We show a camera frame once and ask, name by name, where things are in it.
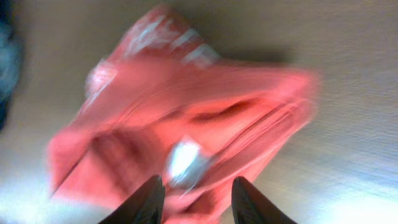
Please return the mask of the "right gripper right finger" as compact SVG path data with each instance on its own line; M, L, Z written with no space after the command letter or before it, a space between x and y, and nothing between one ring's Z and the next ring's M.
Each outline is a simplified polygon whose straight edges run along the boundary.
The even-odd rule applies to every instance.
M297 224L243 176L233 180L231 207L235 224Z

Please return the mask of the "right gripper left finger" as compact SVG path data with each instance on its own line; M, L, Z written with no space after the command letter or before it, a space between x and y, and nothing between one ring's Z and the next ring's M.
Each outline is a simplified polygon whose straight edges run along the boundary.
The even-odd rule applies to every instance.
M164 200L161 176L153 175L98 224L161 224Z

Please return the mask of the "orange t-shirt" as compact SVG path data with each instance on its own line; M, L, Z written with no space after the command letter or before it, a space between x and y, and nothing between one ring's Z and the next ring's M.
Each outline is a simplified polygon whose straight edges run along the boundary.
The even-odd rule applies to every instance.
M315 112L309 71L220 59L167 6L91 71L87 99L48 146L56 197L117 208L148 178L164 223L218 223L233 179L254 180Z

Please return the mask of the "dark folded clothes pile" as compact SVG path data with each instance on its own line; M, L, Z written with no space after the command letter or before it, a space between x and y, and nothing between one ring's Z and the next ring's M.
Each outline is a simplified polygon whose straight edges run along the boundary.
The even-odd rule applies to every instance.
M1 0L1 131L9 114L23 60L21 41L12 22L12 1Z

